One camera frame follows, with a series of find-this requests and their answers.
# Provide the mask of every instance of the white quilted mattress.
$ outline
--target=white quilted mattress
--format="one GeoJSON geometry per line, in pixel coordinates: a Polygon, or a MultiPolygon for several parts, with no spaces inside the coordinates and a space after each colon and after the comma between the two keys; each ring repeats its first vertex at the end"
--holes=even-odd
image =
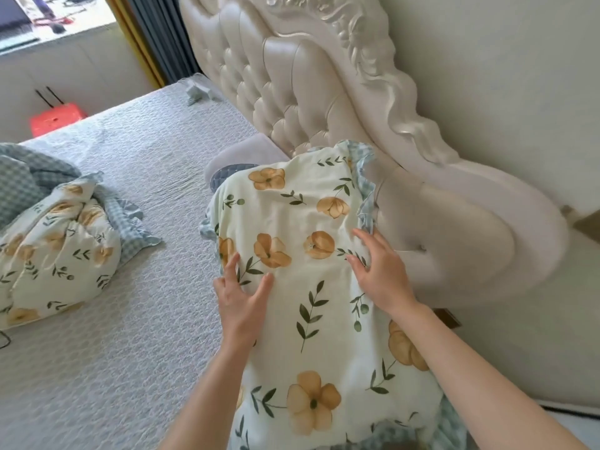
{"type": "Polygon", "coordinates": [[[0,448],[154,449],[220,341],[202,172],[256,130],[229,103],[186,106],[175,84],[27,142],[102,170],[164,245],[78,311],[16,328],[0,350],[0,448]]]}

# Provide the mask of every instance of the red stool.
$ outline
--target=red stool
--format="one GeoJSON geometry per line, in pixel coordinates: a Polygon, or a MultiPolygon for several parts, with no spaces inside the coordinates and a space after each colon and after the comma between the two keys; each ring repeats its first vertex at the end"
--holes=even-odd
{"type": "Polygon", "coordinates": [[[29,120],[29,126],[31,126],[31,134],[39,137],[87,117],[88,115],[77,104],[68,102],[32,117],[29,120]]]}

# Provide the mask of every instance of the laptop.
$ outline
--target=laptop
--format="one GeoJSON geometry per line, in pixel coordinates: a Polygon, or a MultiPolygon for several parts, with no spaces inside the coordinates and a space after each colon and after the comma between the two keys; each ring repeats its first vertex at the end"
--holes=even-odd
{"type": "Polygon", "coordinates": [[[39,40],[17,0],[0,0],[0,53],[39,40]]]}

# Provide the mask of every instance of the hand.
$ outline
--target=hand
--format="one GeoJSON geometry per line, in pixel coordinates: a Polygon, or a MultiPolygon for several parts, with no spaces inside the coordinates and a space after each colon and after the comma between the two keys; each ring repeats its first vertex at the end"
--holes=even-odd
{"type": "Polygon", "coordinates": [[[359,229],[354,229],[353,233],[364,242],[371,253],[369,269],[365,269],[358,257],[346,256],[362,291],[393,318],[414,308],[418,302],[400,256],[377,229],[373,235],[359,229]]]}
{"type": "Polygon", "coordinates": [[[266,303],[273,288],[274,277],[267,273],[260,281],[254,295],[245,293],[238,283],[235,266],[239,253],[229,258],[224,276],[212,285],[217,293],[219,315],[223,328],[221,346],[250,352],[265,322],[266,303]]]}

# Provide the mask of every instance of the headboard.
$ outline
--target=headboard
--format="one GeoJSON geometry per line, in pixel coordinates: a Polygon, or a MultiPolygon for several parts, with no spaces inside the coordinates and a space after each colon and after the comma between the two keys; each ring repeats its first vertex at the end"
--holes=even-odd
{"type": "Polygon", "coordinates": [[[378,0],[180,0],[203,72],[289,156],[377,147],[377,224],[419,299],[453,307],[541,282],[568,246],[558,209],[499,170],[461,159],[416,113],[378,0]]]}

